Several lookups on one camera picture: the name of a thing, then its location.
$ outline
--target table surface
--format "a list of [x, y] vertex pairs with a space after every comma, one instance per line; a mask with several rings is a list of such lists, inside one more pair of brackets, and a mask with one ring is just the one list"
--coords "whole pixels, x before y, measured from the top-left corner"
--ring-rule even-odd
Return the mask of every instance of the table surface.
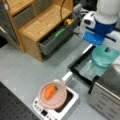
[[[7, 44], [0, 49], [0, 81], [7, 86], [32, 111], [32, 102], [42, 85], [61, 79], [71, 64], [89, 44], [74, 35], [51, 57], [40, 63], [27, 53]], [[69, 120], [107, 120], [89, 103], [89, 88], [76, 77], [68, 84], [80, 96], [80, 104]]]

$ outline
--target black cable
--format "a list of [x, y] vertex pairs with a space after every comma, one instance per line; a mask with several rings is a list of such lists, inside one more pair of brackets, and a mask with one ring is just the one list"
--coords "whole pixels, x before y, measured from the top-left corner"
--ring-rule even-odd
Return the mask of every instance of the black cable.
[[[63, 18], [62, 18], [62, 8], [63, 8], [63, 5], [65, 3], [65, 0], [63, 0], [62, 4], [61, 4], [61, 8], [60, 8], [60, 17], [61, 17], [61, 21], [64, 22]], [[72, 30], [70, 30], [67, 26], [64, 25], [64, 27], [71, 33], [79, 36], [79, 33], [76, 33], [76, 32], [73, 32]]]

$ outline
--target frying pan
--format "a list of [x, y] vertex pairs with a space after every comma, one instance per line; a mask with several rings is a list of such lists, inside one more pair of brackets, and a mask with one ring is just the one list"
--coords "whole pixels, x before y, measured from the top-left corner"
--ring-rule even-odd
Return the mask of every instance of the frying pan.
[[[66, 101], [67, 98], [67, 90], [66, 90], [66, 83], [72, 78], [72, 73], [68, 72], [63, 78], [62, 81], [55, 79], [52, 82], [49, 82], [42, 86], [38, 93], [38, 100], [39, 103], [47, 108], [47, 109], [58, 109], [60, 108]], [[57, 91], [55, 94], [49, 99], [45, 99], [45, 90], [48, 86], [56, 86]]]

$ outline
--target white countertop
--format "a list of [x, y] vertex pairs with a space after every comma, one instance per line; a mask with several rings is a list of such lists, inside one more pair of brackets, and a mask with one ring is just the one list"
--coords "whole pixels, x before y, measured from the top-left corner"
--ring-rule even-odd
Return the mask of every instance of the white countertop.
[[[40, 63], [26, 53], [7, 44], [0, 49], [0, 80], [32, 111], [32, 102], [40, 87], [54, 79], [61, 79], [67, 67], [88, 46], [79, 37], [73, 36], [51, 57]], [[69, 83], [80, 96], [80, 104], [69, 120], [107, 120], [88, 104], [88, 87], [73, 77]]]

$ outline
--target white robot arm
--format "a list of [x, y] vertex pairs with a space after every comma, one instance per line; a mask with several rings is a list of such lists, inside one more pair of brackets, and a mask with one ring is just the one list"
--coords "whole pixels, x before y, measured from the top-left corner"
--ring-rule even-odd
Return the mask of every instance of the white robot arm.
[[82, 19], [82, 39], [94, 44], [120, 50], [120, 33], [115, 31], [120, 13], [120, 0], [98, 0], [97, 11], [91, 11]]

